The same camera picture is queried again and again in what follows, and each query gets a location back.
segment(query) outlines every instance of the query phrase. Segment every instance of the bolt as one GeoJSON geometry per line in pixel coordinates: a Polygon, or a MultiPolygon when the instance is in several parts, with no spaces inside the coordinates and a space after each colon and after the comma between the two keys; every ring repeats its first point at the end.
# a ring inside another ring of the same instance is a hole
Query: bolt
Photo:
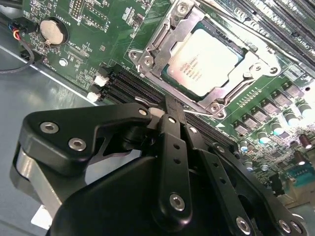
{"type": "Polygon", "coordinates": [[[185,202],[178,194],[171,194],[169,197],[169,202],[171,203],[171,206],[177,211],[183,211],[185,209],[185,202]]]}
{"type": "Polygon", "coordinates": [[[59,65],[61,65],[62,67],[65,67],[68,65],[68,61],[65,58],[60,58],[59,65]]]}
{"type": "Polygon", "coordinates": [[[68,145],[75,151],[83,151],[87,147],[87,144],[79,138],[70,139],[68,145]]]}
{"type": "Polygon", "coordinates": [[[130,53],[131,59],[137,59],[138,55],[135,52],[130,53]]]}
{"type": "Polygon", "coordinates": [[[148,113],[145,110],[139,109],[139,113],[143,116],[146,116],[148,113]]]}
{"type": "Polygon", "coordinates": [[[55,134],[59,131],[58,125],[49,121],[43,122],[39,127],[40,130],[46,134],[55,134]]]}
{"type": "Polygon", "coordinates": [[[224,114],[223,113],[219,113],[218,114],[218,118],[223,118],[224,117],[224,114]]]}
{"type": "Polygon", "coordinates": [[[176,11],[179,15],[185,16],[189,11],[189,7],[187,3],[181,2],[177,5],[176,11]]]}
{"type": "Polygon", "coordinates": [[[211,110],[212,112],[216,112],[218,109],[219,109],[219,108],[218,108],[218,106],[216,106],[216,105],[214,105],[213,107],[210,108],[210,110],[211,110]]]}
{"type": "Polygon", "coordinates": [[[175,120],[174,118],[172,118],[172,117],[169,117],[168,120],[169,120],[170,122],[172,122],[173,124],[176,123],[176,120],[175,120]]]}
{"type": "Polygon", "coordinates": [[[285,223],[283,220],[279,220],[279,225],[281,226],[281,228],[286,231],[288,234],[291,233],[291,229],[289,227],[289,225],[287,225],[287,223],[285,223]]]}
{"type": "Polygon", "coordinates": [[[276,68],[276,67],[272,67],[270,69],[270,74],[276,74],[277,72],[278,72],[278,68],[276,68]]]}
{"type": "Polygon", "coordinates": [[[294,229],[299,232],[300,234],[302,233],[302,230],[301,228],[294,222],[294,221],[291,221],[291,225],[294,227],[294,229]]]}
{"type": "Polygon", "coordinates": [[[189,129],[192,131],[192,133],[194,133],[194,134],[196,134],[196,133],[197,133],[196,128],[194,128],[194,127],[189,127],[189,129]]]}
{"type": "Polygon", "coordinates": [[[236,224],[238,226],[238,228],[245,234],[245,235],[250,235],[251,234],[251,228],[248,225],[248,223],[246,222],[246,220],[244,220],[242,217],[237,217],[236,218],[236,224]]]}
{"type": "Polygon", "coordinates": [[[218,149],[220,152],[222,152],[222,153],[225,152],[225,151],[224,151],[224,148],[222,148],[221,146],[217,146],[217,149],[218,149]]]}

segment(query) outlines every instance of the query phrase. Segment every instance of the red wire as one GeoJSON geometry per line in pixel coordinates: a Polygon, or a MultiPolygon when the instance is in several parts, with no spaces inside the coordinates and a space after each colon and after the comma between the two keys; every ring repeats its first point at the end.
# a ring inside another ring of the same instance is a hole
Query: red wire
{"type": "Polygon", "coordinates": [[[18,29],[16,29],[16,30],[14,30],[13,31],[13,37],[16,39],[16,40],[21,40],[21,38],[20,38],[20,35],[19,35],[19,30],[18,29]]]}

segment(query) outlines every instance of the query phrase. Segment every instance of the green circuit board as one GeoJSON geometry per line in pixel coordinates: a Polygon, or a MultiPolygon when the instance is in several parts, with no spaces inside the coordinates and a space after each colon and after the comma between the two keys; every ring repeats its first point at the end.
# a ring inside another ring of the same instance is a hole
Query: green circuit board
{"type": "MultiPolygon", "coordinates": [[[[244,14],[249,16],[249,11],[242,9],[238,5],[238,1],[224,0],[216,3],[233,13],[239,20],[242,20],[244,14]]],[[[25,0],[23,14],[26,18],[40,23],[47,17],[56,17],[66,25],[69,39],[61,46],[46,47],[38,32],[23,35],[23,37],[36,52],[45,57],[43,63],[47,67],[83,90],[89,91],[93,77],[103,63],[108,66],[119,64],[125,70],[137,75],[137,70],[128,57],[128,52],[130,49],[146,47],[170,5],[169,0],[25,0]],[[60,65],[60,59],[67,60],[66,67],[60,65]]],[[[222,18],[206,8],[203,9],[229,29],[228,23],[222,18]]],[[[300,11],[292,12],[292,15],[296,18],[304,18],[303,24],[307,24],[310,31],[315,30],[315,21],[311,11],[300,9],[300,11]]],[[[278,29],[279,24],[275,24],[274,27],[278,29]]],[[[281,27],[283,35],[289,34],[294,27],[295,25],[289,23],[285,27],[281,27]]],[[[264,33],[284,49],[288,47],[283,39],[272,31],[265,30],[264,33]]],[[[312,50],[315,42],[311,41],[307,35],[301,34],[299,38],[292,40],[292,43],[297,46],[303,45],[302,52],[309,57],[314,57],[315,54],[312,50]]],[[[312,96],[313,78],[283,55],[279,54],[277,57],[282,66],[281,73],[277,77],[262,76],[239,94],[226,107],[227,117],[224,120],[199,116],[201,120],[231,140],[237,143],[241,140],[248,142],[250,148],[243,154],[253,162],[253,173],[262,182],[276,172],[285,174],[296,166],[296,163],[292,161],[294,150],[290,143],[298,142],[300,134],[307,134],[309,139],[315,142],[314,120],[303,119],[297,109],[297,104],[305,101],[315,107],[315,98],[312,96]],[[246,134],[236,131],[235,123],[237,121],[242,121],[247,114],[251,115],[255,107],[261,108],[261,102],[266,99],[273,101],[272,94],[276,90],[286,93],[284,87],[292,84],[296,85],[301,93],[300,96],[286,94],[288,100],[291,101],[290,105],[277,105],[279,110],[276,113],[269,114],[266,121],[260,122],[246,134]],[[286,124],[284,114],[288,111],[297,114],[300,119],[298,125],[290,127],[286,124]],[[286,137],[272,134],[270,124],[275,120],[279,120],[285,128],[286,137]],[[259,143],[257,138],[259,131],[267,132],[271,139],[268,144],[259,143]],[[268,164],[268,171],[261,170],[263,164],[268,164]]],[[[154,89],[166,93],[146,78],[139,78],[139,82],[147,83],[154,89]]],[[[306,153],[299,143],[295,149],[306,153]]]]}

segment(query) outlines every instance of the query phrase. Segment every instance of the electrolytic capacitor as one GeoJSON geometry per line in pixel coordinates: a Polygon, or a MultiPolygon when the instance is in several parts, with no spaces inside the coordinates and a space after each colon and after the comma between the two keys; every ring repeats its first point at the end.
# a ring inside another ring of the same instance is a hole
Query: electrolytic capacitor
{"type": "Polygon", "coordinates": [[[246,141],[240,141],[240,150],[242,152],[248,151],[248,146],[246,141]]]}
{"type": "Polygon", "coordinates": [[[305,158],[300,151],[294,152],[294,159],[299,166],[303,166],[305,164],[305,158]]]}
{"type": "Polygon", "coordinates": [[[267,144],[270,141],[270,139],[268,138],[268,134],[265,131],[258,132],[257,137],[261,144],[267,144]]]}
{"type": "Polygon", "coordinates": [[[252,167],[252,162],[251,161],[246,161],[244,162],[244,166],[246,167],[246,169],[251,172],[253,171],[253,167],[252,167]]]}
{"type": "Polygon", "coordinates": [[[279,122],[272,123],[271,129],[272,129],[272,132],[274,133],[274,135],[281,135],[284,133],[284,129],[282,128],[282,126],[280,125],[279,122]]]}
{"type": "Polygon", "coordinates": [[[299,119],[295,116],[293,112],[289,112],[285,114],[284,117],[285,117],[286,122],[290,126],[297,125],[297,123],[299,122],[299,119]]]}
{"type": "Polygon", "coordinates": [[[304,118],[309,118],[314,115],[312,108],[307,103],[300,104],[298,109],[304,118]]]}
{"type": "Polygon", "coordinates": [[[299,140],[305,149],[311,149],[312,148],[312,143],[305,134],[301,134],[299,136],[299,140]]]}
{"type": "Polygon", "coordinates": [[[261,165],[260,168],[261,168],[262,171],[267,171],[267,170],[269,170],[269,167],[268,167],[268,165],[266,165],[266,164],[261,165]]]}

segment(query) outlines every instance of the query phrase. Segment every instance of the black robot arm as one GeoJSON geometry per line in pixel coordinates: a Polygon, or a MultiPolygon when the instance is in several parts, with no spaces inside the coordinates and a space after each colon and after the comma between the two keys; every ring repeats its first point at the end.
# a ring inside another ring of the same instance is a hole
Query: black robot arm
{"type": "Polygon", "coordinates": [[[150,109],[28,115],[11,179],[54,218],[48,236],[307,235],[227,147],[204,143],[171,97],[150,109]],[[132,149],[141,157],[86,185],[89,164],[132,149]]]}

